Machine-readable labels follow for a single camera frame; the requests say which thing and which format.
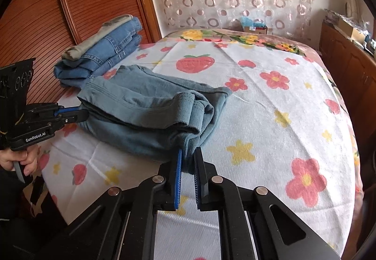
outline wooden wardrobe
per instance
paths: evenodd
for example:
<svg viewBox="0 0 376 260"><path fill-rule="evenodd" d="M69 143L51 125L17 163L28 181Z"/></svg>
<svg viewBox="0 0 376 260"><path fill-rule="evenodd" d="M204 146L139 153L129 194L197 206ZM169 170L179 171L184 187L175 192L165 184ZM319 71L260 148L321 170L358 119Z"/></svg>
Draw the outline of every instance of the wooden wardrobe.
<svg viewBox="0 0 376 260"><path fill-rule="evenodd" d="M53 76L61 53L122 14L141 21L141 43L160 39L152 0L12 0L0 19L0 67L36 58L28 103L53 102L65 91Z"/></svg>

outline wooden cabinet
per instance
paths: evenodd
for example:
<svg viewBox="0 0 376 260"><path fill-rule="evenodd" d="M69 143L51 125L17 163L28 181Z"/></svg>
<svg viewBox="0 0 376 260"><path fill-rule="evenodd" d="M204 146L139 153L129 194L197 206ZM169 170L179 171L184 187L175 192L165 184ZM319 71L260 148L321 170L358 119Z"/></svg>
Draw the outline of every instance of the wooden cabinet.
<svg viewBox="0 0 376 260"><path fill-rule="evenodd" d="M357 109L359 100L366 91L364 83L366 79L366 68L361 61L362 54L359 54L357 47L345 50L344 53L349 58L347 66L341 70L341 80L338 89L340 90L343 100L350 115Z"/></svg>
<svg viewBox="0 0 376 260"><path fill-rule="evenodd" d="M376 62L326 23L320 51L345 101L358 146L365 146L376 130Z"/></svg>

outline metal screw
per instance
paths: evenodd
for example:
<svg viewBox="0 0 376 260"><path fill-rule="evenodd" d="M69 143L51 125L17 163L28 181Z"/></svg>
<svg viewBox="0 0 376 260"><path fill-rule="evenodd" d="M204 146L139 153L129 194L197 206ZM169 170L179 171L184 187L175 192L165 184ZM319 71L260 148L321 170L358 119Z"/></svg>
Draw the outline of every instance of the metal screw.
<svg viewBox="0 0 376 260"><path fill-rule="evenodd" d="M156 175L153 177L153 181L156 183L156 184L160 184L161 182L164 181L164 177L161 176L161 175Z"/></svg>
<svg viewBox="0 0 376 260"><path fill-rule="evenodd" d="M212 181L216 184L220 184L221 182L223 182L223 178L221 176L216 175L212 177Z"/></svg>
<svg viewBox="0 0 376 260"><path fill-rule="evenodd" d="M265 187L257 187L256 192L260 195L266 195L268 194L268 189Z"/></svg>
<svg viewBox="0 0 376 260"><path fill-rule="evenodd" d="M107 193L111 196L115 196L120 193L120 189L118 187L112 187L107 190Z"/></svg>

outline cardboard box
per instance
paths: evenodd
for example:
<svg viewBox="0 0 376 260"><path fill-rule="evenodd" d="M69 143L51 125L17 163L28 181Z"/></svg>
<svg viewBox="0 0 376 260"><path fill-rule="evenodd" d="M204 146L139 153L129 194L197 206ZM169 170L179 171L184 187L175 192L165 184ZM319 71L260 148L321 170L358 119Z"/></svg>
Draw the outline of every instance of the cardboard box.
<svg viewBox="0 0 376 260"><path fill-rule="evenodd" d="M363 45L365 40L365 35L358 31L355 27L350 25L348 22L343 20L342 18L338 21L338 27L350 38L354 39L355 41L359 42Z"/></svg>
<svg viewBox="0 0 376 260"><path fill-rule="evenodd" d="M249 27L249 26L245 26L243 28L243 31L246 32L246 33L253 33L253 34L263 34L263 35L266 35L268 33L268 28L265 26L263 28L259 28L259 27Z"/></svg>

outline bed sheet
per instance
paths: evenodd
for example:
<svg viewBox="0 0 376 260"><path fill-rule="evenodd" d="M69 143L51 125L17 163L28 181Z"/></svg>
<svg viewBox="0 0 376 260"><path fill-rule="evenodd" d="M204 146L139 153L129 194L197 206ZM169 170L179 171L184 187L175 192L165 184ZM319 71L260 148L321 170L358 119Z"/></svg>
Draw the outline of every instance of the bed sheet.
<svg viewBox="0 0 376 260"><path fill-rule="evenodd" d="M103 77L111 78L122 64L138 64L231 88L218 127L202 147L205 161L238 186L268 187L341 254L356 184L356 144L346 109L304 47L261 45L240 36L226 43L225 37L218 42L166 38L141 45ZM59 103L78 105L77 93L71 88ZM128 189L156 174L159 162L121 152L69 124L41 144L39 167L70 223L109 187ZM155 259L200 258L220 258L217 215L197 211L193 177L183 174L180 208L158 214Z"/></svg>

